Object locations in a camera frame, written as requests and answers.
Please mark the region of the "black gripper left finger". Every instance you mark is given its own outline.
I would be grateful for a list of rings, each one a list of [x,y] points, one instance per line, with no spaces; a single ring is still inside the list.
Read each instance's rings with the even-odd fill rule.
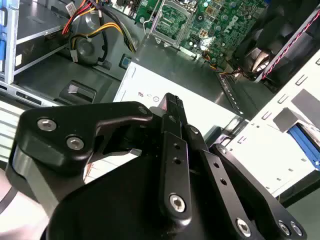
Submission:
[[[183,102],[171,93],[155,111],[136,101],[30,109],[18,122],[8,178],[52,216],[72,193],[149,155],[163,131],[177,134],[186,124]]]

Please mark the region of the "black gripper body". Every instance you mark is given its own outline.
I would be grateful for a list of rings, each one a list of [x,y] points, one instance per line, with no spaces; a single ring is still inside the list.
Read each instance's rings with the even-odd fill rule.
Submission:
[[[69,195],[48,240],[236,240],[238,196],[191,125]]]

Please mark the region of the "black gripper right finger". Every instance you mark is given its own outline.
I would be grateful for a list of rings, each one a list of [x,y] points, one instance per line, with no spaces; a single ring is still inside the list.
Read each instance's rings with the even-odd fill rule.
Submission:
[[[184,126],[204,224],[215,240],[305,240],[302,225],[221,144],[207,147],[200,131]]]

